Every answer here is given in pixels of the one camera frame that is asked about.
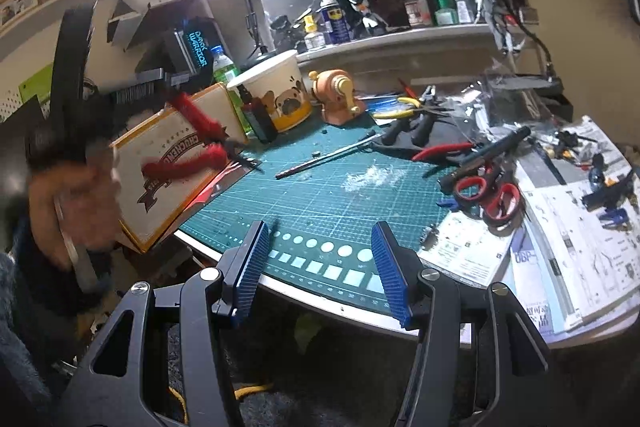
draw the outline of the hand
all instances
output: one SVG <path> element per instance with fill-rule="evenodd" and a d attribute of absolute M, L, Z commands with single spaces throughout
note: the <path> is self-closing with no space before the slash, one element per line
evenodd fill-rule
<path fill-rule="evenodd" d="M 57 267 L 72 267 L 60 229 L 76 245 L 101 250 L 113 244 L 120 231 L 117 202 L 120 182 L 114 152 L 105 150 L 87 165 L 62 163 L 33 176 L 29 185 L 31 232 L 40 251 Z M 55 199 L 62 208 L 58 223 Z"/>

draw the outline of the yellow-handled pliers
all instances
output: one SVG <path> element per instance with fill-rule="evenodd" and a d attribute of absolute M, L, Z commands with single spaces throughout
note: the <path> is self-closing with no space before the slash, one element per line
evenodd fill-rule
<path fill-rule="evenodd" d="M 405 103 L 413 107 L 387 112 L 376 112 L 371 116 L 377 120 L 396 120 L 398 118 L 413 118 L 414 116 L 418 116 L 423 113 L 430 113 L 436 116 L 446 116 L 450 111 L 450 109 L 434 107 L 433 105 L 423 105 L 419 100 L 415 100 L 415 98 L 407 98 L 404 96 L 398 98 L 398 102 Z"/>

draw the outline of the paper cup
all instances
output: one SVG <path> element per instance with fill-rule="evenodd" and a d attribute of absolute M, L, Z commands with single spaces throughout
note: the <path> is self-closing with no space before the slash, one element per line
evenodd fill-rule
<path fill-rule="evenodd" d="M 297 126 L 311 114 L 296 54 L 292 50 L 268 58 L 226 85 L 226 89 L 235 89 L 242 84 L 260 98 L 279 132 Z"/>

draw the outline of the blue plastic part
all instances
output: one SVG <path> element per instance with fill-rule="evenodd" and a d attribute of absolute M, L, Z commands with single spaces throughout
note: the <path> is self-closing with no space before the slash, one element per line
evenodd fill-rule
<path fill-rule="evenodd" d="M 445 198 L 438 201 L 436 204 L 440 208 L 448 208 L 451 212 L 457 212 L 460 210 L 460 205 L 454 198 Z"/>
<path fill-rule="evenodd" d="M 409 306 L 409 287 L 394 255 L 394 247 L 398 243 L 393 235 L 389 235 L 390 231 L 385 233 L 381 224 L 376 223 L 371 229 L 371 251 L 391 314 L 403 328 L 407 328 L 413 317 Z"/>
<path fill-rule="evenodd" d="M 239 326 L 249 315 L 251 304 L 254 302 L 255 291 L 258 287 L 258 280 L 260 279 L 264 265 L 267 263 L 268 254 L 269 229 L 267 225 L 262 223 L 257 239 L 248 254 L 244 268 L 242 268 L 242 273 L 238 278 L 238 284 L 236 285 L 235 306 L 238 311 L 231 317 L 231 322 L 234 327 Z"/>

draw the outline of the pug illustration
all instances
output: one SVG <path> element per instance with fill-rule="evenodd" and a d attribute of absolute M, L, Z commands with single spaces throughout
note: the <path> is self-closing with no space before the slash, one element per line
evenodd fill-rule
<path fill-rule="evenodd" d="M 269 114 L 277 112 L 279 116 L 289 116 L 302 107 L 305 102 L 304 86 L 300 80 L 291 77 L 291 87 L 276 97 L 273 91 L 267 91 L 262 103 Z"/>

